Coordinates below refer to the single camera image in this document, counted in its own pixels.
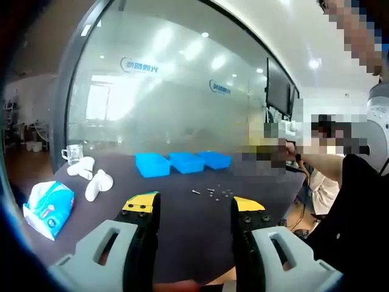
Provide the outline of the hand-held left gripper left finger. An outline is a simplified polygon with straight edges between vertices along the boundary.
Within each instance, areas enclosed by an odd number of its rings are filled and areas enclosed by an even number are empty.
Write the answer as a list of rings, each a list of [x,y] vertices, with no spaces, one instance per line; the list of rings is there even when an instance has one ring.
[[[48,271],[66,291],[152,291],[159,222],[160,193],[136,195]]]

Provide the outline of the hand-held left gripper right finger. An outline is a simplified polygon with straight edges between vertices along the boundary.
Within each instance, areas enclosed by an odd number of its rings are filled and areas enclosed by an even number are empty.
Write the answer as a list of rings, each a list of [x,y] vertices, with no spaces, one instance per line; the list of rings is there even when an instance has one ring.
[[[342,273],[316,260],[288,228],[274,226],[260,203],[234,196],[231,230],[237,291],[340,291]]]

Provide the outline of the person's right hand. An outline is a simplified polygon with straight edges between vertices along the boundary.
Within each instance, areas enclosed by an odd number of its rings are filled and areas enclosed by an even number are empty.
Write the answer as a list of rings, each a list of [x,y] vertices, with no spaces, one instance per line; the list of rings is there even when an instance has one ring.
[[[294,141],[286,140],[286,156],[288,161],[301,161],[301,155],[297,152],[297,146]]]

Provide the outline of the person's left hand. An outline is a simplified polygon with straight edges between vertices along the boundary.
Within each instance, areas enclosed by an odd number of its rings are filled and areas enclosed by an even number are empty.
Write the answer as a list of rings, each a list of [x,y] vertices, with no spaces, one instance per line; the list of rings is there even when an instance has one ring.
[[[154,292],[199,292],[200,285],[194,280],[182,280],[174,283],[156,283]]]

